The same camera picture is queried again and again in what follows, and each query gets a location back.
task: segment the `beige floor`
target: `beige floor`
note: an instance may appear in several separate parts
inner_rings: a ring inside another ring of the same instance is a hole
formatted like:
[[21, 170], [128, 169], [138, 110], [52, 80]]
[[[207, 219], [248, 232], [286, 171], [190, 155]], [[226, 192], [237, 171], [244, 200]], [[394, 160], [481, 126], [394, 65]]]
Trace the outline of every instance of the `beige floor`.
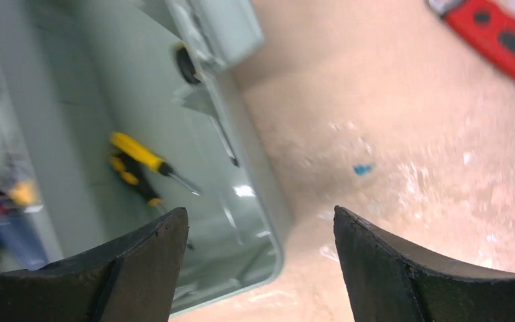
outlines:
[[422, 1], [254, 3], [268, 42], [236, 74], [296, 228], [277, 281], [175, 321], [352, 321], [335, 205], [515, 272], [515, 83]]

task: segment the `black wheel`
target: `black wheel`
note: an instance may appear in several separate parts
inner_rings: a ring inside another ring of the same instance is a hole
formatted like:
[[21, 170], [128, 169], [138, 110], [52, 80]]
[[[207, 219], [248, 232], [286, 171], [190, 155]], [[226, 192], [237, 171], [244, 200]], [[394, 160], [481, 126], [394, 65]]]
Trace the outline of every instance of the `black wheel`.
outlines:
[[184, 46], [176, 49], [174, 58], [184, 81], [191, 85], [198, 85], [201, 83], [200, 80], [196, 77], [196, 68], [190, 59], [190, 54]]

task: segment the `screwdriver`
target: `screwdriver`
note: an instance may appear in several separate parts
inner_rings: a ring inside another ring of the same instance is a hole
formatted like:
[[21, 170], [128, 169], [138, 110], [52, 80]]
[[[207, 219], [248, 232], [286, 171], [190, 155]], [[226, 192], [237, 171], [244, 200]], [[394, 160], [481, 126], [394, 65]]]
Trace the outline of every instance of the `screwdriver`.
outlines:
[[127, 134], [121, 132], [113, 132], [111, 134], [111, 143], [125, 152], [134, 160], [145, 164], [151, 171], [159, 172], [164, 176], [173, 178], [176, 182], [187, 188], [194, 195], [201, 195], [195, 188], [192, 187], [184, 178], [179, 176], [165, 159], [155, 155], [142, 146], [139, 142]]
[[[163, 198], [153, 189], [149, 181], [147, 181], [137, 160], [133, 159], [125, 152], [116, 149], [110, 155], [109, 163], [111, 163], [113, 169], [119, 174], [119, 177], [139, 193], [147, 205], [157, 209], [157, 212], [161, 216], [168, 213], [165, 206], [163, 206]], [[194, 250], [194, 246], [190, 240], [187, 240], [186, 247], [190, 250]]]

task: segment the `yellow object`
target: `yellow object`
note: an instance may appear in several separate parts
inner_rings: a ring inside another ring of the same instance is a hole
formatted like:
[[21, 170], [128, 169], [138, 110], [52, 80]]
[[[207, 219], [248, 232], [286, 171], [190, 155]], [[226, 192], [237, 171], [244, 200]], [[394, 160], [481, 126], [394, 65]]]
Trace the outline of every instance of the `yellow object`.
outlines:
[[137, 179], [136, 176], [132, 175], [129, 172], [120, 172], [119, 175], [123, 180], [125, 180], [127, 183], [129, 183], [132, 186], [136, 186], [139, 184], [139, 179]]
[[9, 190], [9, 198], [17, 205], [27, 207], [34, 205], [37, 201], [36, 188], [32, 180], [21, 181]]
[[163, 158], [153, 154], [127, 134], [113, 132], [111, 134], [111, 143], [155, 172], [159, 171], [159, 167], [165, 162]]
[[119, 158], [112, 156], [109, 158], [109, 161], [111, 163], [111, 166], [115, 169], [115, 171], [118, 171], [118, 172], [125, 171], [125, 165]]
[[149, 205], [151, 207], [155, 207], [156, 205], [158, 205], [162, 202], [163, 202], [163, 199], [161, 199], [161, 198], [153, 198], [147, 202], [147, 205]]

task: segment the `yellow screwdriver handle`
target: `yellow screwdriver handle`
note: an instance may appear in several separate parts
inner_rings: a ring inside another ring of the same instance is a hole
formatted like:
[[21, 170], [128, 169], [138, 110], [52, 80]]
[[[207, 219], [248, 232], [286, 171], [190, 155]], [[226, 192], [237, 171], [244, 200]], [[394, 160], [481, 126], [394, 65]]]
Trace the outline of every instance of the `yellow screwdriver handle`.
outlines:
[[163, 158], [153, 154], [127, 134], [113, 132], [111, 134], [111, 143], [155, 172], [159, 171], [159, 168], [165, 162]]
[[123, 151], [114, 151], [109, 156], [109, 163], [121, 179], [135, 189], [149, 206], [162, 203], [161, 196], [153, 189], [141, 171], [141, 164]]

